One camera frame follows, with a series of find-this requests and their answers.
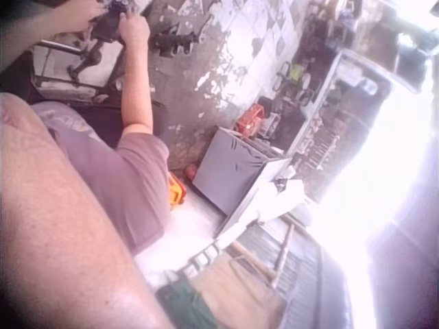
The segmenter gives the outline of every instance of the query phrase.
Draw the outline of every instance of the wooden stick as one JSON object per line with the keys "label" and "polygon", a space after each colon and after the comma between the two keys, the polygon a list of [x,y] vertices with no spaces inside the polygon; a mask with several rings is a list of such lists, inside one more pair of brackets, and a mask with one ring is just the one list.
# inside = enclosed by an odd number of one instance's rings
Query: wooden stick
{"label": "wooden stick", "polygon": [[287,262],[289,244],[293,239],[293,233],[294,233],[294,224],[290,224],[288,227],[287,234],[285,235],[285,239],[282,243],[281,253],[279,254],[279,257],[277,258],[276,264],[274,266],[274,272],[276,273],[276,276],[273,278],[272,281],[273,288],[276,288],[279,279],[281,278],[282,270],[285,266],[285,263]]}
{"label": "wooden stick", "polygon": [[262,263],[254,254],[249,252],[238,241],[233,241],[230,246],[238,253],[243,255],[249,262],[251,262],[259,271],[261,271],[270,281],[276,277],[276,272],[270,269],[267,265]]}

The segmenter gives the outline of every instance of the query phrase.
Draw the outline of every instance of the orange object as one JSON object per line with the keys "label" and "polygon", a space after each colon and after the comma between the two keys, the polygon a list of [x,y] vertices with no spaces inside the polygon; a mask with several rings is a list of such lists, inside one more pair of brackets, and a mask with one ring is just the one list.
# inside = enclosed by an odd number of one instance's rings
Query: orange object
{"label": "orange object", "polygon": [[169,173],[169,203],[171,208],[185,202],[186,186],[173,174]]}
{"label": "orange object", "polygon": [[263,106],[253,104],[250,109],[239,118],[236,124],[237,130],[247,138],[254,136],[264,118]]}
{"label": "orange object", "polygon": [[192,182],[195,175],[197,174],[197,170],[198,170],[198,168],[194,164],[190,164],[189,166],[187,166],[185,169],[185,174],[186,174],[187,179]]}

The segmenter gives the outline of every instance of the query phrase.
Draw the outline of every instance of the green cloth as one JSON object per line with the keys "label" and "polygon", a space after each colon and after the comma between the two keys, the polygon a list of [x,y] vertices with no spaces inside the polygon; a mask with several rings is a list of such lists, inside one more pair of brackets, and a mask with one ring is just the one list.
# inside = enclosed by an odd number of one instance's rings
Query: green cloth
{"label": "green cloth", "polygon": [[159,289],[156,297],[177,329],[216,329],[220,326],[187,279]]}

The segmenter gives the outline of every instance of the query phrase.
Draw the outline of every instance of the dirty floor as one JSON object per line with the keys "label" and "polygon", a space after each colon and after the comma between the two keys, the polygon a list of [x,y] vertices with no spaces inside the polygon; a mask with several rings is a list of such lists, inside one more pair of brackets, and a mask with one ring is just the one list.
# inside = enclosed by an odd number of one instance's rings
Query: dirty floor
{"label": "dirty floor", "polygon": [[152,34],[180,23],[202,33],[189,55],[150,55],[153,99],[165,104],[169,168],[197,162],[216,125],[232,127],[258,96],[273,97],[276,72],[291,61],[309,0],[166,0],[154,4]]}

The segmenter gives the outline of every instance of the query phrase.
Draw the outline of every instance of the black tool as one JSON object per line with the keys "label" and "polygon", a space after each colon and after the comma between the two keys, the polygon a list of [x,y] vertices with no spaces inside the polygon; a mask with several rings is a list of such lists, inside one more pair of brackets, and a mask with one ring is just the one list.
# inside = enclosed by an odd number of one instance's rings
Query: black tool
{"label": "black tool", "polygon": [[102,54],[100,48],[104,44],[104,41],[98,40],[90,51],[85,51],[81,55],[82,62],[77,67],[73,68],[73,65],[67,67],[67,73],[73,81],[73,85],[78,87],[80,84],[78,75],[87,67],[98,65],[101,62]]}
{"label": "black tool", "polygon": [[127,12],[133,6],[132,0],[112,0],[108,5],[108,11],[99,18],[91,31],[91,39],[97,39],[95,45],[81,55],[82,62],[77,67],[69,66],[67,72],[73,81],[74,86],[79,86],[78,75],[90,66],[98,65],[101,62],[101,47],[104,42],[113,42],[119,37],[119,21],[122,12]]}
{"label": "black tool", "polygon": [[108,11],[99,18],[91,32],[92,39],[104,42],[113,42],[119,37],[119,21],[122,12],[127,12],[130,7],[129,0],[112,0]]}
{"label": "black tool", "polygon": [[151,38],[151,48],[159,50],[160,56],[162,57],[174,57],[178,53],[180,47],[183,48],[183,52],[186,55],[189,55],[192,51],[193,44],[200,43],[203,29],[212,17],[212,15],[208,17],[198,33],[192,31],[188,34],[178,34],[180,23],[168,27]]}

